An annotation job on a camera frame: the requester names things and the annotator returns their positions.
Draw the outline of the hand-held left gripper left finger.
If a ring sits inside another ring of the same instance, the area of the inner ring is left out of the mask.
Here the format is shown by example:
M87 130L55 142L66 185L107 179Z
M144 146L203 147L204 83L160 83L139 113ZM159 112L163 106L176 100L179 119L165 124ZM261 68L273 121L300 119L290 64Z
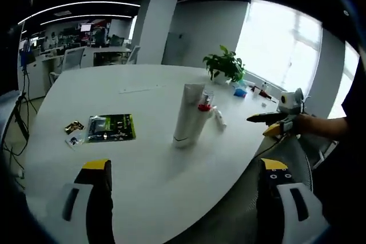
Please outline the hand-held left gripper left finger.
M111 161L86 162L47 204L47 232L56 243L114 243L112 209Z

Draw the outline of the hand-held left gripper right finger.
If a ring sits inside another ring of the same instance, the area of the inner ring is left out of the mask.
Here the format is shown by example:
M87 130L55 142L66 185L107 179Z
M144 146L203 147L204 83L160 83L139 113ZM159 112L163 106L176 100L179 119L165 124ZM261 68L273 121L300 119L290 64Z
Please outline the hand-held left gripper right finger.
M329 229L320 200L287 165L260 159L257 243L320 243Z

